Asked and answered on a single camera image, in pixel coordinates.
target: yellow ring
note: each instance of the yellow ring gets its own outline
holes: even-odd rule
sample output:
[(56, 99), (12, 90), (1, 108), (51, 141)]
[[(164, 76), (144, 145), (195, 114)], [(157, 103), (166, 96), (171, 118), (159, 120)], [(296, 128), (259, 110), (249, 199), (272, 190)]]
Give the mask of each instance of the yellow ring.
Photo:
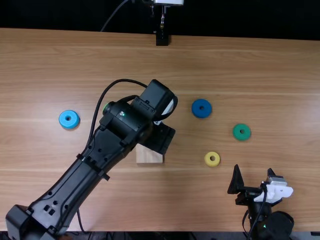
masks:
[(220, 163), (220, 156), (218, 153), (210, 151), (204, 156), (204, 161), (209, 167), (216, 167)]

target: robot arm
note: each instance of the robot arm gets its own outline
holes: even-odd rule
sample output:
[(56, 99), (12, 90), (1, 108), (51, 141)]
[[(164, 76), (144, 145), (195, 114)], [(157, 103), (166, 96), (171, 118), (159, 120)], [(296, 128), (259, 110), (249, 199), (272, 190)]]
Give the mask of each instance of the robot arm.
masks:
[[(63, 176), (29, 207), (15, 205), (8, 212), (6, 224), (12, 240), (55, 240), (63, 235), (91, 191), (101, 179), (109, 179), (107, 172), (137, 143), (165, 154), (175, 130), (154, 121), (173, 112), (177, 97), (157, 80), (128, 104), (133, 97), (110, 102), (94, 135)], [(162, 115), (172, 99), (173, 110)]]
[(282, 198), (288, 198), (293, 189), (287, 186), (283, 176), (278, 176), (269, 168), (267, 179), (262, 181), (260, 187), (245, 186), (238, 165), (234, 166), (232, 180), (228, 194), (238, 194), (236, 205), (247, 206), (248, 210), (242, 220), (242, 227), (247, 214), (250, 220), (250, 231), (244, 234), (247, 240), (289, 240), (294, 227), (294, 219), (286, 212), (275, 211), (271, 208)]

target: green ring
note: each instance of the green ring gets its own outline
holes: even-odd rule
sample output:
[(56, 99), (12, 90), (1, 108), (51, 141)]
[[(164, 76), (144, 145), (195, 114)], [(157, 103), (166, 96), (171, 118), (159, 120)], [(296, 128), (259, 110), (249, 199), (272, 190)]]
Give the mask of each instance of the green ring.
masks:
[(105, 109), (107, 109), (107, 106), (108, 106), (108, 102), (103, 106), (103, 109), (102, 109), (102, 113), (105, 111)]
[(250, 127), (243, 123), (235, 125), (233, 128), (233, 136), (238, 141), (248, 140), (251, 137)]

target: black background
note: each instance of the black background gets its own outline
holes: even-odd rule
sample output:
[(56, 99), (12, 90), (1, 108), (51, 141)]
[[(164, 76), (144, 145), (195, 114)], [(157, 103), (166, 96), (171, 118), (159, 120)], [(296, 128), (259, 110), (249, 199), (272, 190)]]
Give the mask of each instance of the black background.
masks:
[[(0, 27), (100, 31), (121, 2), (0, 0)], [(105, 31), (150, 34), (150, 15), (142, 0), (130, 0)], [(171, 35), (320, 40), (319, 0), (184, 0), (166, 20)]]

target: cable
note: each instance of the cable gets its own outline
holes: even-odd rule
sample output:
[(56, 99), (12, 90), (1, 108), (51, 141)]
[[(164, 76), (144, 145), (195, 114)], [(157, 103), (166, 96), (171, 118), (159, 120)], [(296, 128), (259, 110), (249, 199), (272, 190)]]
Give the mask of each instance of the cable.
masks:
[(89, 237), (88, 237), (88, 240), (90, 240), (90, 238), (91, 238), (91, 234), (92, 234), (92, 232), (90, 232)]
[(122, 3), (120, 3), (120, 5), (113, 11), (113, 13), (111, 14), (111, 16), (105, 21), (103, 27), (101, 28), (100, 32), (103, 32), (107, 26), (107, 24), (110, 22), (110, 20), (113, 18), (113, 16), (117, 13), (117, 11), (129, 0), (124, 0)]
[(90, 133), (89, 133), (89, 138), (88, 138), (88, 141), (86, 143), (86, 146), (89, 145), (90, 143), (90, 139), (92, 138), (92, 136), (94, 135), (94, 131), (95, 131), (95, 125), (96, 125), (96, 121), (97, 121), (97, 117), (98, 117), (98, 112), (99, 112), (99, 108), (100, 108), (100, 105), (102, 103), (102, 100), (104, 99), (106, 93), (110, 90), (110, 88), (112, 88), (114, 85), (116, 85), (117, 83), (121, 83), (121, 82), (127, 82), (127, 83), (132, 83), (132, 84), (138, 84), (144, 88), (147, 87), (147, 85), (145, 85), (144, 83), (142, 82), (139, 82), (139, 81), (136, 81), (136, 80), (132, 80), (132, 79), (126, 79), (126, 78), (123, 78), (123, 79), (118, 79), (118, 80), (115, 80), (114, 82), (112, 82), (109, 86), (107, 86), (105, 88), (105, 90), (102, 92), (97, 104), (96, 104), (96, 107), (95, 107), (95, 110), (94, 110), (94, 114), (93, 114), (93, 118), (92, 118), (92, 123), (91, 123), (91, 128), (90, 128)]
[(244, 230), (244, 232), (242, 232), (242, 233), (244, 234), (245, 237), (248, 237), (248, 233), (247, 233), (247, 231), (245, 229), (245, 221), (246, 221), (246, 217), (247, 217), (248, 213), (249, 213), (249, 210), (245, 211), (245, 213), (243, 215), (243, 218), (242, 218), (242, 227), (243, 227), (243, 230)]
[(196, 236), (194, 235), (194, 233), (192, 231), (190, 232), (190, 234), (191, 234), (193, 240), (197, 240)]
[(246, 240), (250, 239), (252, 231), (254, 230), (255, 226), (257, 225), (259, 216), (260, 216), (260, 214), (262, 212), (262, 209), (265, 206), (265, 203), (266, 203), (266, 200), (267, 200), (267, 192), (268, 192), (267, 187), (265, 185), (263, 185), (263, 192), (264, 192), (264, 196), (263, 196), (263, 201), (262, 201), (261, 207), (260, 207), (259, 212), (258, 212), (258, 214), (257, 214), (257, 216), (256, 216), (256, 218), (255, 218), (255, 220), (254, 220), (254, 222), (253, 222), (253, 224), (252, 224), (252, 226), (250, 228), (250, 231), (248, 233), (248, 236), (246, 237)]
[(76, 214), (78, 216), (78, 222), (79, 222), (79, 226), (80, 226), (81, 232), (83, 232), (84, 234), (87, 234), (88, 232), (85, 231), (83, 226), (82, 226), (81, 217), (80, 217), (80, 210), (79, 209), (76, 211)]

